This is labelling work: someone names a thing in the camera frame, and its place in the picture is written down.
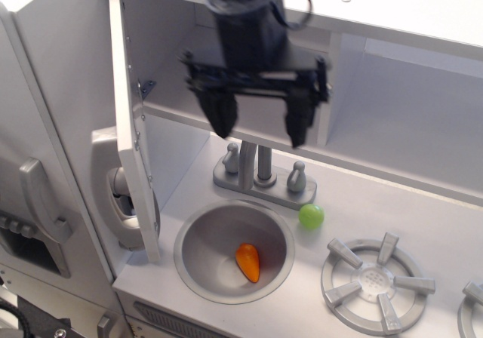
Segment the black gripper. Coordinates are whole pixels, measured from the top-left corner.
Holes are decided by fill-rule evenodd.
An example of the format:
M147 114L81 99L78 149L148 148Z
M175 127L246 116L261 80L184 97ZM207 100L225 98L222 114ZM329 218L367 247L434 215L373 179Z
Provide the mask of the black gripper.
M214 132L227 138L238 118L236 94L281 98L285 129L294 149L306 142L313 104L329 100L327 62L290 43L290 23L281 0L208 0L217 44L184 51L186 80Z

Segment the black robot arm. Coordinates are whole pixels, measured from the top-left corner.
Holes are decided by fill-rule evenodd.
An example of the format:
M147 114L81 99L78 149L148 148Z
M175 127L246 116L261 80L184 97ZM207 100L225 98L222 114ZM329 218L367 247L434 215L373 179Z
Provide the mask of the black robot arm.
M312 18L285 17L283 0L207 0L218 44L185 51L186 84L216 134L228 137L238 118L236 96L279 98L286 105L285 129L294 148L306 142L315 110L329 100L324 57L292 44L288 31L299 31Z

